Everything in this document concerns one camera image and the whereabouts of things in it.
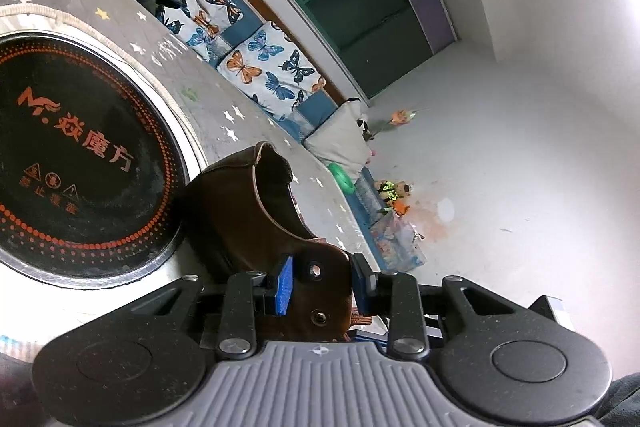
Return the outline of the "brown leather shoe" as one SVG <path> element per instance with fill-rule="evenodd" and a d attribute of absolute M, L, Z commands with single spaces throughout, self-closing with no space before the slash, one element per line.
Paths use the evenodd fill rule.
<path fill-rule="evenodd" d="M 292 260 L 288 309 L 265 321 L 267 338 L 340 340 L 352 324 L 352 266 L 343 249 L 306 227 L 294 206 L 292 181 L 290 164 L 270 143 L 240 150 L 186 186 L 181 228 L 216 283 Z"/>

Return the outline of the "brown shoelace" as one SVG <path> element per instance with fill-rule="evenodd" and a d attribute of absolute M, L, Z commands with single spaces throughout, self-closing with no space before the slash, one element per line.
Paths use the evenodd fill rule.
<path fill-rule="evenodd" d="M 352 313 L 350 314 L 350 328 L 362 329 L 363 327 L 374 327 L 375 329 L 382 329 L 382 331 L 387 329 L 385 322 L 378 315 L 367 317 L 367 315 L 361 314 L 356 308 L 352 308 Z"/>

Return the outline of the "plastic toy bag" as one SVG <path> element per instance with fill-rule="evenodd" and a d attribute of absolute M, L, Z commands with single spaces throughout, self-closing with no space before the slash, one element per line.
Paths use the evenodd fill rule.
<path fill-rule="evenodd" d="M 370 226 L 375 256 L 383 271 L 410 272 L 425 265 L 421 236 L 396 213 L 386 213 Z"/>

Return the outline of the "plush toy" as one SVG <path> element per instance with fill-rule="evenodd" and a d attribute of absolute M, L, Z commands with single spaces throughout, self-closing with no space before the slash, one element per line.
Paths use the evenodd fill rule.
<path fill-rule="evenodd" d="M 390 180 L 376 180 L 374 182 L 378 198 L 384 204 L 383 210 L 393 212 L 398 217 L 404 217 L 410 206 L 406 199 L 410 196 L 412 187 L 405 181 L 394 182 Z"/>

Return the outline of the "green ball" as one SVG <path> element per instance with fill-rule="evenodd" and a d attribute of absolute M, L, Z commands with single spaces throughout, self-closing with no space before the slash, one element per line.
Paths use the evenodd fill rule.
<path fill-rule="evenodd" d="M 354 181 L 350 179 L 350 176 L 341 165 L 338 165 L 336 162 L 331 162 L 328 169 L 334 181 L 344 194 L 352 195 L 356 192 Z"/>

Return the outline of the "beige cushion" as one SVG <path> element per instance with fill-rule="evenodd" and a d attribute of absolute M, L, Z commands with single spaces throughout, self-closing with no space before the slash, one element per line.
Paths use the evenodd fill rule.
<path fill-rule="evenodd" d="M 354 183 L 372 157 L 372 150 L 364 139 L 366 112 L 366 104 L 359 98 L 350 98 L 303 142 L 306 150 L 322 164 L 339 165 Z"/>

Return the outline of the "blue sofa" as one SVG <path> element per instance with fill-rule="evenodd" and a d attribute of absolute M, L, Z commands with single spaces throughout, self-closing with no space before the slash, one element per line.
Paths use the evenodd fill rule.
<path fill-rule="evenodd" d="M 348 205 L 378 265 L 390 268 L 395 257 L 371 232 L 384 206 L 368 169 L 373 152 L 364 141 L 366 106 L 356 98 L 336 104 L 302 48 L 244 0 L 181 0 L 178 9 L 142 3 L 183 49 L 220 72 L 324 165 L 345 171 L 355 187 Z"/>

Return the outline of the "colourful flower toy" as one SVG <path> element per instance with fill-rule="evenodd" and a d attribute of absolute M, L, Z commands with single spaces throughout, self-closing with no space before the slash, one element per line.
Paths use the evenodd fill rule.
<path fill-rule="evenodd" d="M 372 120 L 370 122 L 370 130 L 373 135 L 378 135 L 382 132 L 405 126 L 405 124 L 410 124 L 414 118 L 416 118 L 415 110 L 398 109 L 387 119 Z"/>

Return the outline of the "round induction cooktop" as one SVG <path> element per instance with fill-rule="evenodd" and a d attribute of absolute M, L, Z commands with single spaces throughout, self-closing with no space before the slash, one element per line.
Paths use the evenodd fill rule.
<path fill-rule="evenodd" d="M 65 288 L 125 285 L 179 243 L 204 166 L 191 125 L 126 52 L 70 14 L 1 10 L 1 261 Z"/>

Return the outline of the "butterfly pillow right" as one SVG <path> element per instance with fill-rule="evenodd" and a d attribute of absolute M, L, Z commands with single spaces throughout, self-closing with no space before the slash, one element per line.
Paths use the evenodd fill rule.
<path fill-rule="evenodd" d="M 288 118 L 326 85 L 299 46 L 273 22 L 236 46 L 217 70 L 277 120 Z"/>

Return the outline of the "butterfly pillow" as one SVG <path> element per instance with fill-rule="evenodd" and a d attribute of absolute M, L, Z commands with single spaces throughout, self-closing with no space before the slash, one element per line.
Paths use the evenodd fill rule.
<path fill-rule="evenodd" d="M 222 33 L 243 18 L 233 0 L 184 0 L 183 8 L 159 6 L 155 17 L 205 62 L 216 66 L 231 46 Z"/>
<path fill-rule="evenodd" d="M 277 120 L 288 118 L 326 85 L 299 46 L 273 22 L 236 46 L 217 70 Z"/>

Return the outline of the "butterfly pillow left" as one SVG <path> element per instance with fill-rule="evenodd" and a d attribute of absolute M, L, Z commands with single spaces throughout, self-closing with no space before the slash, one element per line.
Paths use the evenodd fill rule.
<path fill-rule="evenodd" d="M 184 0 L 183 8 L 159 6 L 155 17 L 205 62 L 216 66 L 231 46 L 222 33 L 243 18 L 233 0 Z"/>

